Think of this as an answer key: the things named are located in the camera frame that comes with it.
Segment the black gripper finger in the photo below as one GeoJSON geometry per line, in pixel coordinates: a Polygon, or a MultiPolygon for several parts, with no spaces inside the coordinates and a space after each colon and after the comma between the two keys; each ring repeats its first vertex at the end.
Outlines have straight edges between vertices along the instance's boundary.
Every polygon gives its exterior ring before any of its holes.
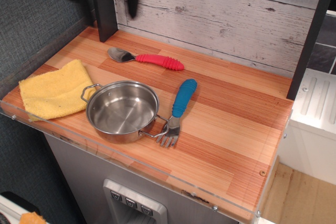
{"type": "Polygon", "coordinates": [[[83,13],[87,24],[95,22],[94,9],[89,0],[83,0],[83,13]]]}
{"type": "Polygon", "coordinates": [[[128,12],[131,18],[135,18],[138,11],[139,0],[127,0],[128,12]]]}

